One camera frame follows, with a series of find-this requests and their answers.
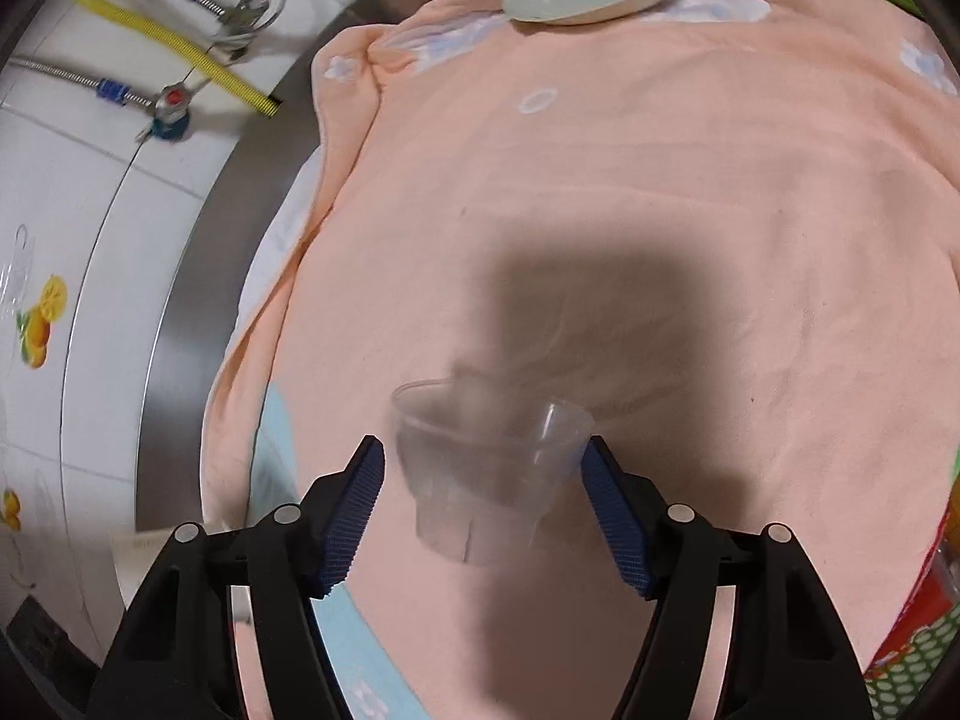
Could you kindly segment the peach pink towel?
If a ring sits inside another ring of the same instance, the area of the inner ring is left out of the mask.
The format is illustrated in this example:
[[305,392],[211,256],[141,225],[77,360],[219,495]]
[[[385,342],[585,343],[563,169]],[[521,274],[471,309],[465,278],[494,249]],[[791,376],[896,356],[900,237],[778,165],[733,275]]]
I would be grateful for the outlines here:
[[433,0],[311,67],[320,145],[203,425],[213,522],[389,437],[400,385],[573,401],[720,527],[793,528],[857,660],[958,452],[958,75],[885,0],[672,0],[579,29]]

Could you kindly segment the green mesh trash basket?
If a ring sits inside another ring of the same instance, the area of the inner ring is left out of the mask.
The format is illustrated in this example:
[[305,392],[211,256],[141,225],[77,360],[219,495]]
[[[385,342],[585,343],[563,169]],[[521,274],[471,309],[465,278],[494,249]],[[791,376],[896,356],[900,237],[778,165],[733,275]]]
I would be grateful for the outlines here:
[[875,718],[900,718],[958,634],[958,463],[934,548],[864,674]]

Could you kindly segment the clear plastic cup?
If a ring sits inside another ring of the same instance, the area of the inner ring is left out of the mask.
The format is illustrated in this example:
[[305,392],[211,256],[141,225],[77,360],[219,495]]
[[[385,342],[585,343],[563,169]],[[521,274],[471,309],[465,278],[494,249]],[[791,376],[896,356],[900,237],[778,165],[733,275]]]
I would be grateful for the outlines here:
[[530,548],[594,431],[571,401],[477,376],[405,383],[391,405],[416,536],[467,566]]

